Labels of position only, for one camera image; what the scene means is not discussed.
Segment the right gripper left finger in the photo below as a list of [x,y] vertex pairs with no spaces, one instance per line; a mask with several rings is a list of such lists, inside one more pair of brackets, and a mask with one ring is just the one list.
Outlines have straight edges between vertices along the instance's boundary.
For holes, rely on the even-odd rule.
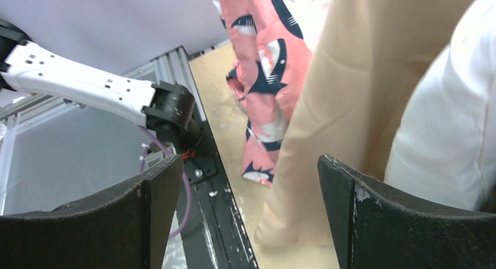
[[1,217],[2,268],[161,268],[184,171],[172,155],[48,212]]

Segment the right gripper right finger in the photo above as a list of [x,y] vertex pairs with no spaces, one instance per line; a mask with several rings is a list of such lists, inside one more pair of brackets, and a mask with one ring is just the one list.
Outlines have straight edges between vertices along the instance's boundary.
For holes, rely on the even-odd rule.
[[318,160],[340,268],[494,268],[495,215],[430,202],[326,154]]

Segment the pink shark print shorts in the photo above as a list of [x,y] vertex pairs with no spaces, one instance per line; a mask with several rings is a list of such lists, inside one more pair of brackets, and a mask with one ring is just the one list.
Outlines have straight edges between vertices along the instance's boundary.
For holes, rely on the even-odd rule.
[[226,75],[247,115],[242,177],[271,186],[331,0],[212,0],[236,61]]

